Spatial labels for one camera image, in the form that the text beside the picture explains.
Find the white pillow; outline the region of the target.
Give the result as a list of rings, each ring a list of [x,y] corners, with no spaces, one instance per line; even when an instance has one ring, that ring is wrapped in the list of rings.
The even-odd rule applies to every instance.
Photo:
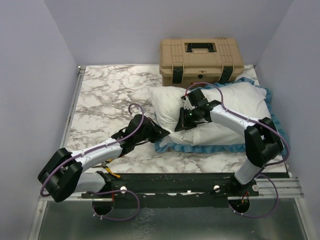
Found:
[[[181,97],[184,95],[185,89],[174,86],[158,86],[150,87],[148,93],[156,120],[163,129],[170,132],[170,141],[192,145],[194,141],[193,130],[175,132],[180,117],[180,108],[184,106]]]

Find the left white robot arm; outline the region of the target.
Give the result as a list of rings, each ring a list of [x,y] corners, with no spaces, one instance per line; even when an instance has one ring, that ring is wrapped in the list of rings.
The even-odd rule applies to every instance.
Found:
[[[155,143],[170,134],[152,119],[137,114],[128,126],[110,138],[90,148],[75,152],[58,149],[38,174],[41,183],[40,196],[52,197],[57,203],[71,194],[83,192],[81,175],[88,169],[107,160],[115,160],[132,152],[144,142]]]

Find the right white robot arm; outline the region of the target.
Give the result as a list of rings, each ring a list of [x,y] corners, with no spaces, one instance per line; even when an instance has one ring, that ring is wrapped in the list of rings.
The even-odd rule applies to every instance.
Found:
[[[223,98],[209,101],[199,88],[186,92],[181,99],[185,106],[179,110],[175,132],[194,129],[204,120],[223,125],[244,139],[247,160],[235,172],[229,184],[230,191],[236,196],[246,192],[248,183],[284,149],[281,135],[268,117],[249,118],[232,111],[224,105]]]

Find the white pillowcase blue trim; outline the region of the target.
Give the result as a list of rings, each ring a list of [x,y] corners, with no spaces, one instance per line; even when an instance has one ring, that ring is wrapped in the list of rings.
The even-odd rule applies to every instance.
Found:
[[[272,110],[272,93],[269,89],[256,85],[246,77],[213,86],[195,86],[201,90],[208,102],[218,101],[218,105],[208,110],[208,120],[200,119],[199,125],[189,130],[176,131],[182,110],[193,117],[194,108],[184,88],[174,86],[152,87],[150,100],[161,128],[169,135],[155,143],[158,153],[175,151],[181,153],[212,154],[223,151],[245,152],[245,129],[254,126],[253,121],[269,118],[277,132],[287,141],[289,138]]]

